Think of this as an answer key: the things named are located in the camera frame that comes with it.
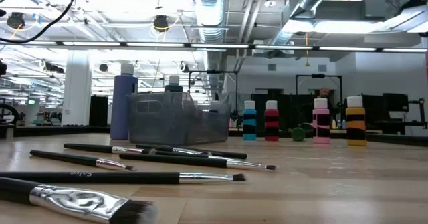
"clear plastic bin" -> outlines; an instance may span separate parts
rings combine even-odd
[[[188,93],[163,92],[127,97],[129,141],[171,146],[225,142],[231,107],[195,106]]]

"ductwork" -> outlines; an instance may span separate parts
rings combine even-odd
[[[215,27],[223,23],[226,11],[225,0],[195,0],[196,17],[198,25]],[[201,41],[203,43],[223,43],[225,32],[222,29],[200,29]],[[205,67],[207,70],[220,70],[222,52],[207,51],[204,55]],[[207,74],[209,89],[214,92],[221,92],[223,84],[219,82],[222,75]]]
[[[270,42],[271,45],[286,45],[291,37],[293,36],[293,32],[287,31],[286,23],[287,21],[295,17],[296,15],[299,15],[301,13],[307,12],[307,11],[314,11],[315,8],[322,2],[322,0],[297,0],[296,3],[293,4],[293,6],[290,6],[291,3],[288,2],[286,7],[289,7],[287,12],[284,14],[284,17],[286,20],[284,21],[284,26],[280,30],[280,32],[275,36],[275,38],[272,39]]]

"pink paint bottle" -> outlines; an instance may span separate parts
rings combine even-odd
[[[326,98],[314,100],[313,113],[314,144],[330,144],[330,111]]]

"ceiling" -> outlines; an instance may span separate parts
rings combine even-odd
[[[22,31],[11,29],[7,16],[0,18],[1,36],[7,39],[28,39],[54,20],[70,0],[6,0],[0,8],[11,12],[24,13],[25,27]],[[275,0],[276,4],[266,7],[261,4],[256,26],[249,42],[273,38],[282,28],[282,13],[287,0]],[[363,0],[324,0],[324,1],[363,1]],[[237,43],[245,7],[248,0],[227,0],[226,42]],[[166,15],[170,28],[165,34],[153,31],[152,21],[157,15]],[[193,0],[76,0],[72,9],[57,24],[47,30],[38,40],[44,41],[165,41],[199,42],[199,30]],[[329,46],[391,46],[411,47],[420,40],[416,33],[389,34],[338,34],[308,33],[294,34],[291,41],[295,45]],[[3,78],[0,88],[2,97],[12,99],[17,96],[52,96],[60,104],[64,93],[64,75],[56,78],[43,68],[42,60],[53,63],[66,71],[67,49],[31,48],[19,45],[7,45],[0,51],[0,58],[8,65],[8,74],[24,75],[27,78]],[[304,51],[287,57],[303,57]],[[140,79],[140,90],[161,90],[164,80],[178,74],[181,84],[187,87],[187,74],[180,70],[181,64],[187,64],[190,70],[206,70],[202,51],[131,51],[131,50],[91,50],[90,61],[94,64],[93,94],[111,95],[113,77],[120,73],[120,64],[134,64],[135,75]],[[311,53],[311,57],[330,58],[336,61],[344,54]],[[108,64],[109,70],[101,72],[100,64]],[[195,83],[195,90],[203,92],[203,81]],[[198,101],[204,102],[209,95],[192,94]],[[44,104],[53,104],[45,100]]]

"green object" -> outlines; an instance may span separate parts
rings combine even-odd
[[[303,141],[306,137],[306,132],[302,128],[294,128],[292,130],[292,139],[294,141]]]

